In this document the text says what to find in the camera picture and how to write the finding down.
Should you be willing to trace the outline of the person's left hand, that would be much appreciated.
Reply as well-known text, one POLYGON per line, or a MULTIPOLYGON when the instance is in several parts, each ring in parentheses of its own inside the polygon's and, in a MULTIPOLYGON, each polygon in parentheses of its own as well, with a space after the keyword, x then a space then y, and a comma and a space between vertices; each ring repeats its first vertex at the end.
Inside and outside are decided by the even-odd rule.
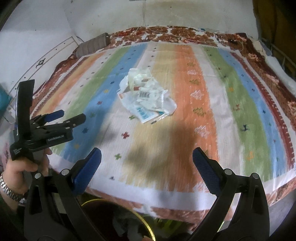
POLYGON ((13 192, 24 195, 28 190, 28 186, 23 177, 23 172, 37 172, 39 170, 44 176, 47 176, 49 173, 48 155, 51 154, 52 151, 50 149, 45 149, 40 165, 32 162, 26 157, 20 157, 14 161, 8 160, 6 168, 3 172, 3 179, 8 188, 10 188, 13 192))

